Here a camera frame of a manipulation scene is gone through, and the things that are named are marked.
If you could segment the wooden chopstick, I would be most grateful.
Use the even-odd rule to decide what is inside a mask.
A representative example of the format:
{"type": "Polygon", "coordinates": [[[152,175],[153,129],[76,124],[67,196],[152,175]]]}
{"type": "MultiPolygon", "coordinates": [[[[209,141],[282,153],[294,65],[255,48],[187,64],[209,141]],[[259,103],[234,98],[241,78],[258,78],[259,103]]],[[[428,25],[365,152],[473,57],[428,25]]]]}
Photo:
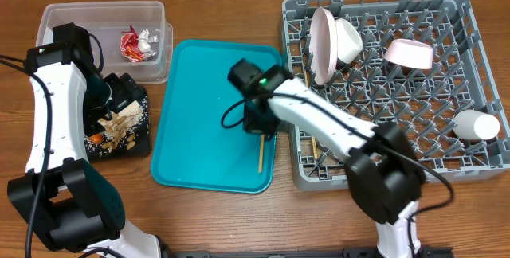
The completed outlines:
{"type": "MultiPolygon", "coordinates": [[[[305,86],[309,88],[309,79],[308,79],[308,71],[304,71],[304,82],[305,86]]],[[[317,146],[316,146],[316,138],[311,136],[311,146],[312,146],[312,155],[314,158],[314,161],[318,159],[318,152],[317,152],[317,146]]]]}
{"type": "Polygon", "coordinates": [[[261,135],[260,149],[259,149],[259,161],[258,161],[258,173],[259,174],[262,174],[262,170],[263,170],[264,152],[265,152],[265,136],[261,135]]]}

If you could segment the orange carrot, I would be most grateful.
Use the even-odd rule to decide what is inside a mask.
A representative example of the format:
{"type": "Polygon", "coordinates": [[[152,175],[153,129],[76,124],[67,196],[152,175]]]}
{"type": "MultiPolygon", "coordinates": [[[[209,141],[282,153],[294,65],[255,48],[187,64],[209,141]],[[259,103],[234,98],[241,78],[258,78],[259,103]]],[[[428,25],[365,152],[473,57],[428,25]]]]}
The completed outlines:
{"type": "Polygon", "coordinates": [[[89,137],[89,140],[94,144],[101,144],[103,142],[103,135],[101,133],[92,135],[89,137]]]}

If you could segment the red snack wrapper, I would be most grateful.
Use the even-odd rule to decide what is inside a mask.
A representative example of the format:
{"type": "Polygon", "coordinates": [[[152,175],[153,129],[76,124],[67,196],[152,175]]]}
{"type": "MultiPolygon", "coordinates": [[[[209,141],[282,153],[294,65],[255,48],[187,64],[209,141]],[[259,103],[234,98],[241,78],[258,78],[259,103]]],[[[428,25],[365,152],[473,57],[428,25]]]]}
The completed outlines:
{"type": "Polygon", "coordinates": [[[157,54],[152,45],[159,42],[159,37],[151,35],[148,29],[137,33],[131,25],[129,31],[122,31],[120,35],[120,53],[130,62],[146,61],[157,54]]]}

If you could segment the white plate with peanuts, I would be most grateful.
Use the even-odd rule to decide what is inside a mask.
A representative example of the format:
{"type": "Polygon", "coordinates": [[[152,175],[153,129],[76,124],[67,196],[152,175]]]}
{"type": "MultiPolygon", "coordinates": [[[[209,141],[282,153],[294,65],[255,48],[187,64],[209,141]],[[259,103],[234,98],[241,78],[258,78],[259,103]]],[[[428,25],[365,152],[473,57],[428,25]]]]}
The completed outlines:
{"type": "Polygon", "coordinates": [[[312,55],[310,69],[315,73],[314,81],[326,84],[335,73],[338,57],[335,19],[323,7],[318,7],[312,16],[308,51],[312,55]]]}

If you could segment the white small bowl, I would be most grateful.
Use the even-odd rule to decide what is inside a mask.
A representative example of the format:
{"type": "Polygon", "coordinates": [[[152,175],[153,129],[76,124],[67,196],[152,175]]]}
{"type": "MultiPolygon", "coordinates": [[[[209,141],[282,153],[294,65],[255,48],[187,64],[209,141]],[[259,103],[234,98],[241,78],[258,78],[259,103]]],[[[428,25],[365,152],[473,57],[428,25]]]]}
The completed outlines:
{"type": "Polygon", "coordinates": [[[339,18],[335,21],[337,32],[337,57],[349,65],[362,51],[363,41],[357,29],[348,21],[339,18]]]}

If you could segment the pink shallow bowl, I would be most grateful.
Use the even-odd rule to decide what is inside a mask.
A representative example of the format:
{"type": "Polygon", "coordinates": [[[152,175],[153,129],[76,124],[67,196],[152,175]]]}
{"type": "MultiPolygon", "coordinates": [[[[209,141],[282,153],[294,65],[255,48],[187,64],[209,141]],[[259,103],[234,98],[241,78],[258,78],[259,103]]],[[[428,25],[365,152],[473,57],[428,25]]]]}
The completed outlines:
{"type": "Polygon", "coordinates": [[[414,69],[431,69],[434,50],[430,45],[409,39],[396,39],[390,43],[383,58],[390,63],[414,69]]]}

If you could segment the white paper cup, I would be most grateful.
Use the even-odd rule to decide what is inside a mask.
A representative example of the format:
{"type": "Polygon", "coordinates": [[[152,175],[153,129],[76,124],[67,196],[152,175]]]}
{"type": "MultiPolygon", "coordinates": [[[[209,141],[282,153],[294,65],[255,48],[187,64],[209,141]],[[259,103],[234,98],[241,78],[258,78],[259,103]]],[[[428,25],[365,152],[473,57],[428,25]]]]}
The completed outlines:
{"type": "Polygon", "coordinates": [[[456,127],[453,132],[460,139],[489,140],[497,136],[500,122],[494,116],[481,111],[464,110],[453,118],[456,127]]]}

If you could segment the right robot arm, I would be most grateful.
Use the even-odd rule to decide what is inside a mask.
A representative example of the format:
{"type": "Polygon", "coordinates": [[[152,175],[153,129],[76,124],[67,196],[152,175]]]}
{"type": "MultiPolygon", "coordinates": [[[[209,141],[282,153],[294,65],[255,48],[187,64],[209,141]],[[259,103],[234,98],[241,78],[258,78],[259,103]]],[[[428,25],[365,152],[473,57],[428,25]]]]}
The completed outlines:
{"type": "Polygon", "coordinates": [[[342,111],[279,65],[262,71],[241,59],[228,74],[245,106],[240,124],[272,137],[286,122],[315,137],[343,164],[357,206],[376,223],[381,257],[416,257],[421,243],[412,213],[418,209],[424,171],[403,130],[342,111]]]}

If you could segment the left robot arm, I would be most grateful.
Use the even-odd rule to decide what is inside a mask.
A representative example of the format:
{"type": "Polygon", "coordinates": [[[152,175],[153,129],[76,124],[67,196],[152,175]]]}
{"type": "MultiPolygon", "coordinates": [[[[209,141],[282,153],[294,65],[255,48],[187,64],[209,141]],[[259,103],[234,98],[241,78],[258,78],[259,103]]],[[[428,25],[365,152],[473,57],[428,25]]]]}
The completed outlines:
{"type": "Polygon", "coordinates": [[[169,257],[156,235],[127,218],[116,188],[89,162],[87,143],[108,133],[115,156],[148,154],[147,91],[128,74],[102,73],[98,39],[73,23],[53,28],[53,40],[25,59],[2,57],[25,73],[34,94],[34,132],[25,174],[7,196],[27,224],[26,240],[82,257],[169,257]]]}

